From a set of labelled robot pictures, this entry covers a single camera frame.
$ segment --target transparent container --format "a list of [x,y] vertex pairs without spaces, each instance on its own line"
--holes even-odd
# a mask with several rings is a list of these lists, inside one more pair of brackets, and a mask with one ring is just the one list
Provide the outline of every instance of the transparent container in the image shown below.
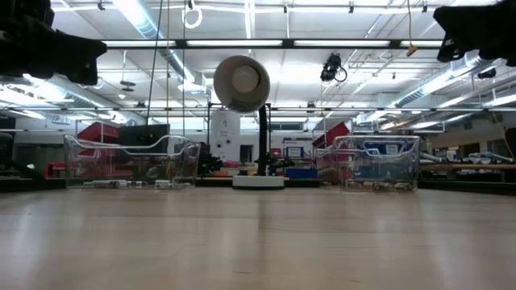
[[420,138],[417,136],[342,136],[321,151],[322,180],[345,191],[415,192]]
[[195,185],[201,145],[163,136],[151,146],[64,137],[67,188],[183,189]]

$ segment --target wire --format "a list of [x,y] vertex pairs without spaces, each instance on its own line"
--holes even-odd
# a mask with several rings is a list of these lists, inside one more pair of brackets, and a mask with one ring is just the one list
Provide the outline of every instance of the wire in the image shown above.
[[[170,6],[170,0],[167,0],[167,5]],[[170,50],[170,9],[167,9],[167,50]],[[167,131],[170,134],[169,121],[169,82],[170,82],[170,64],[167,62]]]
[[[186,22],[186,13],[183,15],[183,22]],[[186,39],[186,27],[183,26],[183,39]],[[185,60],[185,49],[183,49],[183,64],[186,62]],[[183,74],[183,85],[185,84],[185,68],[182,69]],[[186,124],[185,124],[185,86],[183,86],[183,137],[186,136]]]
[[506,142],[507,150],[509,150],[510,157],[512,157],[513,161],[516,162],[513,151],[510,150],[509,142],[507,142],[506,131],[505,131],[504,127],[501,125],[501,123],[498,122],[497,115],[494,112],[493,112],[493,118],[494,118],[494,121],[497,123],[498,128],[500,128],[501,135],[503,136],[503,140]]
[[409,7],[409,41],[412,46],[412,13],[410,12],[410,0],[406,0],[407,7]]
[[335,74],[335,80],[336,80],[337,82],[339,82],[339,83],[343,83],[343,82],[345,82],[345,81],[347,80],[347,71],[346,71],[346,69],[345,69],[345,68],[343,68],[342,66],[340,66],[340,69],[344,72],[345,77],[344,77],[344,79],[343,79],[343,80],[339,80],[339,79],[337,78],[337,74],[339,74],[339,72],[337,72],[337,74]]
[[158,26],[156,28],[156,46],[154,47],[154,60],[152,61],[151,72],[151,88],[148,92],[147,117],[145,118],[145,127],[148,126],[148,117],[151,114],[152,87],[154,84],[154,71],[156,70],[156,55],[158,53],[158,40],[160,39],[161,12],[163,11],[163,0],[160,2],[160,17],[158,18]]

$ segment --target wall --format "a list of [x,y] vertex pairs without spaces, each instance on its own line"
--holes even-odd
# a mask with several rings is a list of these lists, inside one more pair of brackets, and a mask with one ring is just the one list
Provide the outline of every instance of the wall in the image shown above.
[[[84,130],[88,125],[78,123],[78,130]],[[25,144],[62,144],[64,135],[75,135],[75,122],[71,125],[56,125],[35,118],[17,118],[15,129],[54,129],[66,130],[65,132],[18,132],[15,136],[15,143]]]
[[[84,130],[87,125],[79,123],[79,131]],[[45,125],[45,121],[34,119],[34,118],[18,118],[16,122],[16,129],[56,129],[56,130],[66,130],[65,132],[19,132],[15,136],[15,144],[25,143],[25,144],[62,144],[64,135],[75,135],[75,123],[69,126],[64,125],[55,125],[47,122]],[[173,131],[173,135],[182,135],[180,131]],[[322,133],[318,132],[315,134],[315,138],[319,137]],[[206,142],[206,132],[187,132],[186,137],[198,141],[198,142]],[[312,133],[302,133],[302,132],[273,132],[272,133],[272,148],[284,148],[283,138],[312,138]],[[239,137],[239,145],[252,145],[253,153],[252,158],[258,159],[258,132],[241,132]],[[304,147],[305,152],[312,151],[311,142],[299,142],[298,144],[289,144],[286,145],[289,147]]]
[[[206,142],[206,134],[204,133],[186,133],[186,137],[190,138],[197,142]],[[283,149],[283,138],[290,137],[290,138],[312,138],[312,133],[288,133],[288,132],[273,132],[272,133],[272,142],[271,146],[272,148],[281,148]],[[252,158],[254,160],[258,159],[258,132],[241,132],[240,138],[239,138],[239,144],[240,145],[252,145],[253,146],[253,153]],[[305,152],[312,151],[312,144],[311,142],[299,142],[299,144],[293,145],[289,144],[286,145],[289,147],[304,147]]]
[[[488,141],[504,138],[500,127],[497,124],[492,124],[488,119],[473,120],[472,124],[473,128],[471,130],[465,130],[464,125],[460,125],[447,128],[448,132],[445,134],[431,136],[432,147],[444,148],[455,145],[480,143],[481,151],[487,151]],[[505,129],[516,127],[516,114],[504,113],[501,126]]]

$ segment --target blue box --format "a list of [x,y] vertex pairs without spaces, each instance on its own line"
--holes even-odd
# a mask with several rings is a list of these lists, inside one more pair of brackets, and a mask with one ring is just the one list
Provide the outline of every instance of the blue box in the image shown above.
[[286,175],[289,178],[304,178],[304,179],[317,179],[317,169],[304,169],[304,168],[287,168],[285,170]]

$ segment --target ventilation duct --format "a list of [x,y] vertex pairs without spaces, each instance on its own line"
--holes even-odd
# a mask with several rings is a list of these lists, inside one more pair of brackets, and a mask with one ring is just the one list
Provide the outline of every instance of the ventilation duct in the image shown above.
[[[119,104],[108,101],[103,97],[98,96],[95,93],[91,93],[88,90],[81,89],[78,85],[72,84],[62,77],[54,76],[46,83],[55,85],[57,88],[64,90],[74,100],[74,105],[77,104],[89,104],[92,107],[119,107]],[[116,114],[122,116],[126,124],[145,124],[145,118],[139,114],[132,112],[116,112]]]
[[[112,0],[112,2],[145,39],[156,39],[157,36],[158,39],[166,39],[161,31],[158,35],[157,23],[152,18],[144,1]],[[159,49],[158,53],[170,64],[180,82],[192,84],[195,82],[196,77],[181,61],[182,55],[180,52],[170,49]]]
[[[387,107],[401,108],[419,98],[443,89],[461,80],[463,77],[482,73],[503,64],[505,64],[504,60],[484,60],[480,58],[478,51],[468,52],[462,59],[448,63],[446,68],[440,69],[438,72],[419,82],[416,86],[400,93]],[[387,113],[377,111],[357,118],[357,120],[360,120],[360,122],[373,122],[385,114]]]

